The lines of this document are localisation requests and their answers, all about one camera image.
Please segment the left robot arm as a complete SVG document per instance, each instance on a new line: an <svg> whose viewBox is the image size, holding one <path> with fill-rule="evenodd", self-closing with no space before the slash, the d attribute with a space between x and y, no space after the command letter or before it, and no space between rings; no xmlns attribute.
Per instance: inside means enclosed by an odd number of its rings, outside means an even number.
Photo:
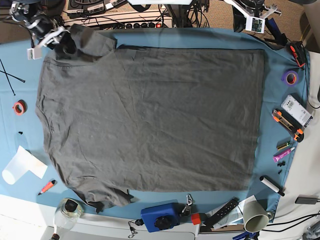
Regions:
<svg viewBox="0 0 320 240"><path fill-rule="evenodd" d="M282 15L278 6L265 5L264 0L224 0L232 6L233 31L240 33L243 30L263 34L265 23L271 14Z"/></svg>

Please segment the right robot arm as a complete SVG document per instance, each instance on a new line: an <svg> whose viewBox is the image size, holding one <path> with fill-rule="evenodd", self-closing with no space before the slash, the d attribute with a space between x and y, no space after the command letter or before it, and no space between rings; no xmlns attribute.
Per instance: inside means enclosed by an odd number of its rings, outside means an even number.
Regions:
<svg viewBox="0 0 320 240"><path fill-rule="evenodd" d="M42 57L42 48L53 50L58 47L65 54L74 54L76 44L71 33L64 26L61 13L64 0L13 0L8 18L13 25L26 29L30 35L31 47L27 58L37 60Z"/></svg>

